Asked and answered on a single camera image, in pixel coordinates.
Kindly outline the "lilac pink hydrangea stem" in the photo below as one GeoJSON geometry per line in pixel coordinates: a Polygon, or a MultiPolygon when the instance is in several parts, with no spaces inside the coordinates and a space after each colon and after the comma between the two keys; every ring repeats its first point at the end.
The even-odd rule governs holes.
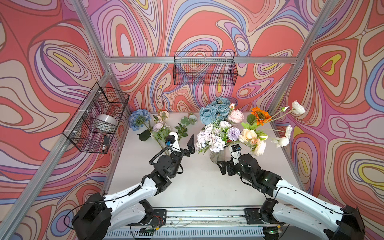
{"type": "Polygon", "coordinates": [[[219,153],[232,142],[238,142],[240,129],[227,121],[215,121],[206,125],[197,135],[196,146],[199,153],[219,153]]]}

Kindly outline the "pale blue rose stem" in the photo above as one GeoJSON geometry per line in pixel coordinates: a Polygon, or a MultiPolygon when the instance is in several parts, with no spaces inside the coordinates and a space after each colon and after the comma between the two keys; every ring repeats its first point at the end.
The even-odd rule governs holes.
{"type": "Polygon", "coordinates": [[[188,126],[195,125],[197,120],[197,116],[192,113],[188,114],[187,116],[184,116],[180,120],[178,125],[175,127],[179,140],[188,136],[188,126]]]}

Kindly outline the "clear glass vase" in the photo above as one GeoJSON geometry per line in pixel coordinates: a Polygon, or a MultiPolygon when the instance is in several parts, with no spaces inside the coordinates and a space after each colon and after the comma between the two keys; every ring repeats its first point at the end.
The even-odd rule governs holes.
{"type": "Polygon", "coordinates": [[[219,151],[217,153],[211,152],[210,160],[215,164],[218,162],[225,162],[227,160],[228,149],[229,147],[225,147],[222,151],[219,151]]]}

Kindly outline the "cream white flower spray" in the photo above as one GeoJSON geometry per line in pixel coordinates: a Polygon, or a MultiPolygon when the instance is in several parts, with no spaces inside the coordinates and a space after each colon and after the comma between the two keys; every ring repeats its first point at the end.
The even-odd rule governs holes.
{"type": "MultiPolygon", "coordinates": [[[[305,107],[298,101],[293,101],[290,106],[283,106],[272,116],[267,124],[281,120],[288,115],[301,116],[306,113],[305,107]]],[[[276,128],[264,129],[263,126],[250,125],[245,122],[241,123],[242,130],[239,138],[239,143],[244,144],[250,148],[251,154],[254,156],[261,156],[265,153],[267,148],[267,141],[270,141],[276,148],[287,146],[291,141],[291,134],[293,127],[288,125],[283,130],[276,128]]]]}

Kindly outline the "orange gerbera flower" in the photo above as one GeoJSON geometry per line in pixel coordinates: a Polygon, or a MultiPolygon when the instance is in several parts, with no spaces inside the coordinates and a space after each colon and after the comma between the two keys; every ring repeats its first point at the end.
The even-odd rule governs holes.
{"type": "Polygon", "coordinates": [[[265,123],[268,123],[271,120],[272,116],[260,109],[255,107],[251,109],[251,114],[247,116],[247,123],[250,125],[263,126],[265,123]]]}

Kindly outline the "pink peony flower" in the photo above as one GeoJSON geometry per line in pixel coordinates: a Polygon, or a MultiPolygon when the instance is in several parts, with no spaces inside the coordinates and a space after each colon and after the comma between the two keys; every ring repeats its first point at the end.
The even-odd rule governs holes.
{"type": "Polygon", "coordinates": [[[244,120],[244,114],[240,110],[236,109],[236,105],[234,103],[230,104],[230,112],[228,115],[228,120],[235,123],[239,124],[244,120]]]}

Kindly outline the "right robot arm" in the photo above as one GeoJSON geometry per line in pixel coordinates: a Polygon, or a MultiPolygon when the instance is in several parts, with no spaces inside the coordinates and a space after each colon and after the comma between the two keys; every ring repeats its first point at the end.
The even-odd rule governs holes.
{"type": "Polygon", "coordinates": [[[250,154],[218,161],[222,175],[238,175],[247,186],[265,195],[256,214],[246,214],[250,223],[285,223],[323,240],[362,240],[366,230],[357,207],[340,207],[322,201],[263,170],[250,154]]]}

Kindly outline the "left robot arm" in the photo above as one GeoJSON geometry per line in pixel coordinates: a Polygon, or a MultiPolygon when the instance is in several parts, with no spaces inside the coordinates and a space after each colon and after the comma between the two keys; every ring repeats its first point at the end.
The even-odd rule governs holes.
{"type": "Polygon", "coordinates": [[[149,161],[153,171],[143,176],[140,183],[111,195],[93,194],[77,207],[78,212],[71,220],[77,238],[102,240],[108,232],[126,225],[151,224],[155,215],[148,199],[164,192],[171,179],[183,173],[183,157],[194,153],[194,136],[190,137],[187,148],[182,149],[177,133],[171,132],[166,137],[166,146],[149,161]]]}

